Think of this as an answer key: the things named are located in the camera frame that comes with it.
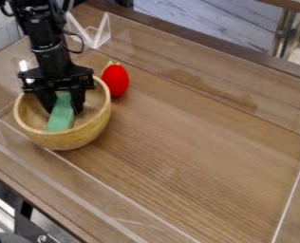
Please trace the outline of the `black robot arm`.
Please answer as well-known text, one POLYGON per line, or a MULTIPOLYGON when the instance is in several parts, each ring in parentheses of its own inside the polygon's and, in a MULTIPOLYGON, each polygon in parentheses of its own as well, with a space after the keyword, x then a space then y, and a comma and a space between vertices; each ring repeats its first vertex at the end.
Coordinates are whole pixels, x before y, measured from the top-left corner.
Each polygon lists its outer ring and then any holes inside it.
POLYGON ((60 6, 58 0, 0 0, 0 11, 13 17, 24 34, 29 36, 30 49, 36 54, 38 66, 18 72, 22 90, 34 93, 45 110, 52 113, 57 103, 57 93, 70 93, 70 105, 77 114, 84 111, 86 91, 96 88, 93 69, 76 65, 70 53, 81 54, 84 50, 72 50, 66 35, 76 35, 65 30, 69 3, 60 6))

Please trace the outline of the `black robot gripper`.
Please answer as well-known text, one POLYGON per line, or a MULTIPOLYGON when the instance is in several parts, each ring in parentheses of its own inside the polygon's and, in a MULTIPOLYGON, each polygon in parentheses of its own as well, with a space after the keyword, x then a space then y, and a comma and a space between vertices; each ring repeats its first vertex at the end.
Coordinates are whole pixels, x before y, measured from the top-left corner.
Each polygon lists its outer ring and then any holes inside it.
POLYGON ((76 65, 66 44, 32 46, 38 66, 18 72, 25 92, 37 92, 45 110, 52 113, 57 102, 56 91, 69 91, 74 113, 84 111, 86 90, 96 87, 92 68, 76 65))

